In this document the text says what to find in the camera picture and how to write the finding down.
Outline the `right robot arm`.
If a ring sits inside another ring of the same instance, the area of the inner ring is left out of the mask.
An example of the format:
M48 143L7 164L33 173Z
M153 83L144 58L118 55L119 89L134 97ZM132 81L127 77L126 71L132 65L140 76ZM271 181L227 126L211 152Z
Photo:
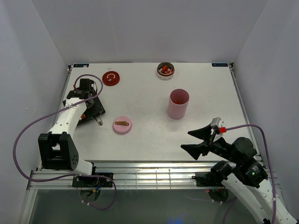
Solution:
M228 129L214 122L189 131L188 134L202 140L200 144L181 145L192 158L213 153L223 158L204 176L192 178L198 185L226 187L248 209L258 224L297 224L276 194L273 172L266 172L257 162L252 141L239 137L227 143L222 134Z

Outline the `pink cylindrical container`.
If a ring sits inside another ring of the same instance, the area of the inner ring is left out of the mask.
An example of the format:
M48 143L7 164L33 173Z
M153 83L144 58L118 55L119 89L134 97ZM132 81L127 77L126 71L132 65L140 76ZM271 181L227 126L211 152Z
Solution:
M183 89L175 89L170 93L167 114L171 119L179 120L185 116L190 100L189 93Z

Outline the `metal tongs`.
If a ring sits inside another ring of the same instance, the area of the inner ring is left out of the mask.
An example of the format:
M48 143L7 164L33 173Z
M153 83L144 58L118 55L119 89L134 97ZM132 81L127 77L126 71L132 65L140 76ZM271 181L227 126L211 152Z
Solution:
M103 121L100 116L98 116L98 118L96 120L97 120L98 125L100 125L100 126L103 125Z

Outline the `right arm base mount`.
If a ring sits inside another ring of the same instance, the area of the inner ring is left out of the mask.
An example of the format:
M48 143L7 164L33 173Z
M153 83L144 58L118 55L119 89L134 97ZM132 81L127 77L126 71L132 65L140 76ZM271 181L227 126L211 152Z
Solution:
M212 172L196 172L192 179L196 181L197 187L224 187L221 183L223 179Z

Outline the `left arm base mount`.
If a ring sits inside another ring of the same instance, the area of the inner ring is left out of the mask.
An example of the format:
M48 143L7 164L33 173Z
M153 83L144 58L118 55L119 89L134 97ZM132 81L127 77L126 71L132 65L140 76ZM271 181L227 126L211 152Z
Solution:
M111 180L113 180L114 179L113 173L95 172L94 175L96 175L96 177L76 176L73 178L71 186L75 188L97 188L99 186L110 188L113 186L112 182L109 179L98 177L100 175L100 176L108 177Z

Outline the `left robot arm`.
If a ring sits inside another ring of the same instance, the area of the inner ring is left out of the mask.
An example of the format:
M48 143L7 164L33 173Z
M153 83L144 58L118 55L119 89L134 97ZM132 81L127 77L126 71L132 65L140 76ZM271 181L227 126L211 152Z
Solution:
M69 92L57 121L48 133L39 135L38 145L43 168L83 175L83 181L92 187L99 182L99 175L93 171L91 162L79 157L72 139L82 115L90 119L103 111L98 96L89 96L87 91L82 95L77 91Z

